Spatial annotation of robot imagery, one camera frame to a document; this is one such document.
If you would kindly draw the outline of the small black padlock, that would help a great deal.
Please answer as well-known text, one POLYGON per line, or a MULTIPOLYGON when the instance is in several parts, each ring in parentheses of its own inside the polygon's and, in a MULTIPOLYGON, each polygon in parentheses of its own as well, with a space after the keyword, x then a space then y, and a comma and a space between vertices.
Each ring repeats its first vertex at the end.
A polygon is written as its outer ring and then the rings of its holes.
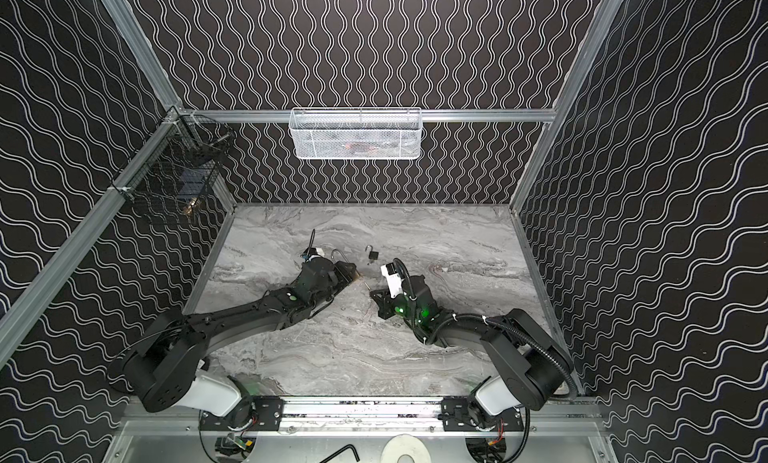
POLYGON ((379 252, 372 245, 367 245, 365 252, 369 261, 376 261, 379 258, 379 252))

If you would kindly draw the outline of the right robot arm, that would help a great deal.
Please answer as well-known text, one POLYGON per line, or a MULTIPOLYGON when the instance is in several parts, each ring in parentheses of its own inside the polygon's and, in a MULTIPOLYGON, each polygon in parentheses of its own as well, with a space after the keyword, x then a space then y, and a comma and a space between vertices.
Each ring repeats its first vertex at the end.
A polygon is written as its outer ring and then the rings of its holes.
POLYGON ((402 318, 422 344, 465 347, 482 351, 490 359, 496 374, 463 398, 459 410, 444 412, 459 426, 498 429, 509 412, 538 411, 551 400, 578 396, 573 361, 520 308, 501 316, 457 313, 437 303, 422 276, 408 282, 389 276, 387 286, 370 291, 369 296, 380 318, 402 318))

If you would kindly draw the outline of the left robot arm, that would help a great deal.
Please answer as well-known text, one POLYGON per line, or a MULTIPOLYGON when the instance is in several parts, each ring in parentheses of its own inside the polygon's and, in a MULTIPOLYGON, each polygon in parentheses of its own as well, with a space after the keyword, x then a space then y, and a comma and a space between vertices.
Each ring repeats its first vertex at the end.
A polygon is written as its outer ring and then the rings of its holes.
POLYGON ((115 359, 110 372, 127 380, 150 413, 180 406, 240 421, 249 394, 233 379, 210 374, 204 368, 209 355, 312 318, 356 277, 353 263, 312 256, 293 282, 253 302, 208 313, 168 310, 115 359))

